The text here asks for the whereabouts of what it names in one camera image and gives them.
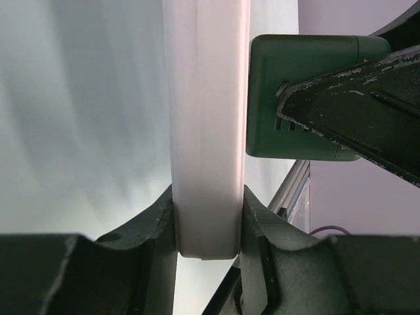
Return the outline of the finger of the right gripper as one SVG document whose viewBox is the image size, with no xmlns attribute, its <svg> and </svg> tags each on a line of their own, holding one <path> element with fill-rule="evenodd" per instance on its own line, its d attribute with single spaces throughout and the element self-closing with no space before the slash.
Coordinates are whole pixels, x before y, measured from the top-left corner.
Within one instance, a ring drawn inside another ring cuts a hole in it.
<svg viewBox="0 0 420 315">
<path fill-rule="evenodd" d="M 306 126 L 419 185 L 419 46 L 324 75 L 306 86 L 308 110 L 280 102 L 280 117 Z"/>
</svg>

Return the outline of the dark green cube adapter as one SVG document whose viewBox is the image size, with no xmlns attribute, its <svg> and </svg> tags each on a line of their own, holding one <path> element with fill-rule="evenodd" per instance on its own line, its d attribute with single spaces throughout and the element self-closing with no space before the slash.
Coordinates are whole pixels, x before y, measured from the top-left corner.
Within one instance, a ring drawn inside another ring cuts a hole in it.
<svg viewBox="0 0 420 315">
<path fill-rule="evenodd" d="M 355 161 L 349 149 L 280 117 L 280 102 L 308 110 L 316 93 L 306 84 L 386 56 L 386 39 L 359 35 L 263 34 L 251 41 L 245 150 L 254 158 Z"/>
</svg>

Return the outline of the white multicolour power strip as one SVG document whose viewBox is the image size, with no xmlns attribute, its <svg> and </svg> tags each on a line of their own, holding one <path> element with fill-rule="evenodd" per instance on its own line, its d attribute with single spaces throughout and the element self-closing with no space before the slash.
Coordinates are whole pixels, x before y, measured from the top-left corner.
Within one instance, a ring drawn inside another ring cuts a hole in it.
<svg viewBox="0 0 420 315">
<path fill-rule="evenodd" d="M 165 1 L 171 178 L 183 257 L 240 251 L 249 1 Z"/>
</svg>

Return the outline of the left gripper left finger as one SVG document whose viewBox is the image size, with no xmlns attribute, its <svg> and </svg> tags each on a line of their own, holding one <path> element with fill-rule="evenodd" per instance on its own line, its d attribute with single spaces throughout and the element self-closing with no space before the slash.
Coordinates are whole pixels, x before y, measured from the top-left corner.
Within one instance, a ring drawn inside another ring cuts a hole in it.
<svg viewBox="0 0 420 315">
<path fill-rule="evenodd" d="M 177 250 L 172 191 L 120 227 L 1 236 L 2 314 L 171 314 Z"/>
</svg>

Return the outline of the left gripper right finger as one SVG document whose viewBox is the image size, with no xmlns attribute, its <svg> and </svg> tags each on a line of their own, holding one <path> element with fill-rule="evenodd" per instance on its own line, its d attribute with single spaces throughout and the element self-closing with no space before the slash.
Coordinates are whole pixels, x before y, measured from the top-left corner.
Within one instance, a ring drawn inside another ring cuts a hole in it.
<svg viewBox="0 0 420 315">
<path fill-rule="evenodd" d="M 417 236 L 318 239 L 244 190 L 245 314 L 418 314 Z"/>
</svg>

